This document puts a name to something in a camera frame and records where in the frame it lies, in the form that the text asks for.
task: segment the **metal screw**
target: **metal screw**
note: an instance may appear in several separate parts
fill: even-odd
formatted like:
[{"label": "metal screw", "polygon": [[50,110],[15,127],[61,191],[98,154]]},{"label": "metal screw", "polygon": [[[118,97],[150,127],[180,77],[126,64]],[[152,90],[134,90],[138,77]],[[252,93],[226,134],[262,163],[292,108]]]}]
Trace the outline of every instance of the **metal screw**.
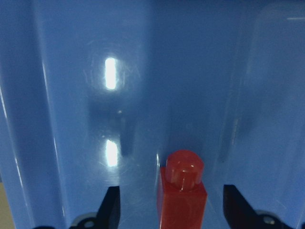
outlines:
[{"label": "metal screw", "polygon": [[263,221],[264,221],[264,223],[266,223],[266,224],[271,224],[271,225],[274,225],[274,224],[275,224],[274,218],[272,218],[272,217],[270,217],[270,216],[264,216],[264,217],[263,217]]},{"label": "metal screw", "polygon": [[94,226],[94,222],[91,220],[84,224],[85,228],[93,228],[93,226]]}]

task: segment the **red plastic block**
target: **red plastic block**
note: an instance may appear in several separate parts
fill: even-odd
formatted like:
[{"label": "red plastic block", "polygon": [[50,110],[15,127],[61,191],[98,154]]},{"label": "red plastic block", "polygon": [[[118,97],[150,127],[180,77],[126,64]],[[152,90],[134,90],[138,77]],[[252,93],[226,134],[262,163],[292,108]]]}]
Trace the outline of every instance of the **red plastic block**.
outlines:
[{"label": "red plastic block", "polygon": [[201,229],[207,192],[201,181],[203,161],[179,150],[160,168],[157,207],[160,229]]}]

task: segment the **scratched plastic surface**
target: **scratched plastic surface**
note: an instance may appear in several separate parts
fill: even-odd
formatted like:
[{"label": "scratched plastic surface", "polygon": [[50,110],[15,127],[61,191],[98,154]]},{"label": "scratched plastic surface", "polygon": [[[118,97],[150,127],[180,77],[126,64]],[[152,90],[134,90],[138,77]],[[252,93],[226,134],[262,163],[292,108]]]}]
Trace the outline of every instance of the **scratched plastic surface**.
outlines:
[{"label": "scratched plastic surface", "polygon": [[159,163],[305,221],[305,3],[10,1],[0,8],[0,172],[17,229],[68,228],[120,185],[120,229],[156,229]]}]

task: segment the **blue plastic wall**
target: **blue plastic wall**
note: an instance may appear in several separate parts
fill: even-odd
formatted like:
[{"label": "blue plastic wall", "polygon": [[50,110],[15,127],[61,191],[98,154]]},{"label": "blue plastic wall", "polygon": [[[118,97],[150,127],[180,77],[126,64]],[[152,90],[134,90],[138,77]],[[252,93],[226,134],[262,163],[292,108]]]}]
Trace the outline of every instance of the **blue plastic wall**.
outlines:
[{"label": "blue plastic wall", "polygon": [[0,172],[17,229],[68,228],[120,185],[120,229],[156,229],[159,164],[305,221],[305,3],[0,1]]}]

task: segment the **lego stud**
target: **lego stud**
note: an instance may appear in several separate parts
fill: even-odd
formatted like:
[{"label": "lego stud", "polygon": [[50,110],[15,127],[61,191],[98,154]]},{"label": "lego stud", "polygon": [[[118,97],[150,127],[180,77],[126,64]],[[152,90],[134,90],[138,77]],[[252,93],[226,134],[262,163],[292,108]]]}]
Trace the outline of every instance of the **lego stud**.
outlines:
[{"label": "lego stud", "polygon": [[168,156],[165,179],[180,191],[189,191],[201,183],[203,161],[190,150],[178,150]]}]

